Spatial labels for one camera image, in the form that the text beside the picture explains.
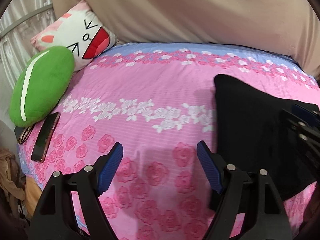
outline mattress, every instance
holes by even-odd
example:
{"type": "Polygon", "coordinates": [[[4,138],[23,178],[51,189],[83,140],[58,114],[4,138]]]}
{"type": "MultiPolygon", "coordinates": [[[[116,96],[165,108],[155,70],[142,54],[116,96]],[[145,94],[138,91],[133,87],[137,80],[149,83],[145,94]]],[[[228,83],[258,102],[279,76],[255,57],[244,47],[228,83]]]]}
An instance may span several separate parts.
{"type": "MultiPolygon", "coordinates": [[[[20,146],[24,172],[44,188],[55,170],[77,172],[115,142],[124,156],[99,199],[121,240],[202,239],[214,213],[210,185],[196,157],[216,148],[213,78],[224,73],[270,95],[320,106],[320,89],[289,57],[215,44],[130,43],[115,46],[76,73],[54,109],[61,112],[44,163],[30,156],[42,122],[20,146]]],[[[315,189],[284,202],[292,233],[315,189]]],[[[73,192],[80,228],[86,230],[73,192]]],[[[240,232],[238,214],[231,236],[240,232]]]]}

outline red open mouth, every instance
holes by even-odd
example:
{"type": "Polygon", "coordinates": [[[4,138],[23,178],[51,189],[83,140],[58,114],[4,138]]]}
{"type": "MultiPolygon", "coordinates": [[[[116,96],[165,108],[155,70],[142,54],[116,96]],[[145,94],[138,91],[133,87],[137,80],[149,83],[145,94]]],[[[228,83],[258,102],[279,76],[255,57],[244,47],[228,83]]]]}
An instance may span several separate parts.
{"type": "Polygon", "coordinates": [[[83,55],[83,59],[91,59],[103,52],[110,44],[110,37],[106,30],[102,27],[90,42],[87,50],[83,55]]]}

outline gray strap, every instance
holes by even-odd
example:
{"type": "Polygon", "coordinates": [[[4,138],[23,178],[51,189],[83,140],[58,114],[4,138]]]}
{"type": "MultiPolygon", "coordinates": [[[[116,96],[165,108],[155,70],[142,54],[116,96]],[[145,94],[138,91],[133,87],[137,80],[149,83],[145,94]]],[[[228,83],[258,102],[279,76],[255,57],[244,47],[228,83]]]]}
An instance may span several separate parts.
{"type": "Polygon", "coordinates": [[[49,5],[46,5],[44,7],[41,7],[31,13],[28,13],[27,15],[21,17],[19,20],[15,21],[13,24],[11,24],[9,27],[5,28],[1,33],[0,33],[0,39],[2,39],[8,32],[12,31],[15,27],[17,27],[19,24],[25,22],[26,20],[30,19],[33,16],[36,16],[39,13],[42,13],[46,10],[49,10],[53,8],[52,3],[49,5]]]}

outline phone screen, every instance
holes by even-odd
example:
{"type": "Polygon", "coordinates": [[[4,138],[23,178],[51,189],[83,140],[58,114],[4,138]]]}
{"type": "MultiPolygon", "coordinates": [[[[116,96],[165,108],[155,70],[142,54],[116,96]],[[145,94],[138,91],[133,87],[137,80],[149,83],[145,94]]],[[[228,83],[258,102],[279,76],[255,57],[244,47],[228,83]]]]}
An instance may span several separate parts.
{"type": "Polygon", "coordinates": [[[56,112],[49,114],[40,129],[36,144],[33,148],[31,160],[36,162],[43,162],[47,153],[52,133],[59,120],[60,113],[56,112]]]}

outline white curtain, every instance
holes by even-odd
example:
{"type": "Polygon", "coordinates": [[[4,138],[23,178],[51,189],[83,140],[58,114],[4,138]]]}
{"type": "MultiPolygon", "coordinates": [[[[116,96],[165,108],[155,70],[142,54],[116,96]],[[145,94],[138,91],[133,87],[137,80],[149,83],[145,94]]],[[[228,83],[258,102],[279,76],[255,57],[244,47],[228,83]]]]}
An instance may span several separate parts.
{"type": "MultiPolygon", "coordinates": [[[[0,19],[0,32],[51,3],[51,0],[12,0],[0,19]]],[[[0,121],[11,130],[15,126],[10,121],[8,109],[13,87],[27,61],[38,52],[31,45],[30,38],[54,21],[53,9],[49,9],[21,23],[0,40],[0,121]]]]}

